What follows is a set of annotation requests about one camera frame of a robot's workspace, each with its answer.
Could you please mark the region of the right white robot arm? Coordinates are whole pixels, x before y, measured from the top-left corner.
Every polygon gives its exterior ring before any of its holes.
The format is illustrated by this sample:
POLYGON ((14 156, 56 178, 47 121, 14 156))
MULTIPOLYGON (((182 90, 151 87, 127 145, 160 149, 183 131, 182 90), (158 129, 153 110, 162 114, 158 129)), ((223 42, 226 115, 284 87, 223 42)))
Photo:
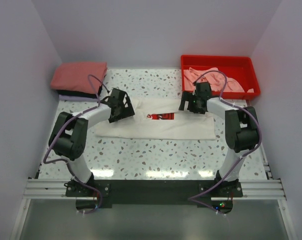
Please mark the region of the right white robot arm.
POLYGON ((194 114, 211 113, 224 120, 227 153, 221 168, 217 171, 214 192, 221 197, 231 190, 230 182, 239 179, 240 170, 248 155, 262 142, 261 128, 254 107, 240 107, 214 96, 207 82, 197 83, 193 92, 183 91, 179 110, 194 114))

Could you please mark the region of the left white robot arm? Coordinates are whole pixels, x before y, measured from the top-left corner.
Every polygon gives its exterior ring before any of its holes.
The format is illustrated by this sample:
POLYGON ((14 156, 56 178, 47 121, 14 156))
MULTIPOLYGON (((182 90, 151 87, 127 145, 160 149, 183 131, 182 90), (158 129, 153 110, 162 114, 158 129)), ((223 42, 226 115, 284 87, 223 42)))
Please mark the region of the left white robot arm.
POLYGON ((134 115, 129 95, 116 88, 91 108, 74 113, 61 112, 51 132, 43 163, 65 162, 78 182, 77 191, 90 196, 95 190, 91 181, 94 177, 83 155, 88 130, 104 121, 114 123, 134 115))

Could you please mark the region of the white printed t shirt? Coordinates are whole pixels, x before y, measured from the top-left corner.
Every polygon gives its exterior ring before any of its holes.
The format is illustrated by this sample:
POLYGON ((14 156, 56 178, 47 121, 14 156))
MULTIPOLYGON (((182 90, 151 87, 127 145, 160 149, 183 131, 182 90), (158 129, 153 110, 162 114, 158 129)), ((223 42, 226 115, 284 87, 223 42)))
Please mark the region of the white printed t shirt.
POLYGON ((95 126, 99 137, 151 140, 215 140, 214 116, 179 110, 180 100, 132 98, 134 116, 95 126))

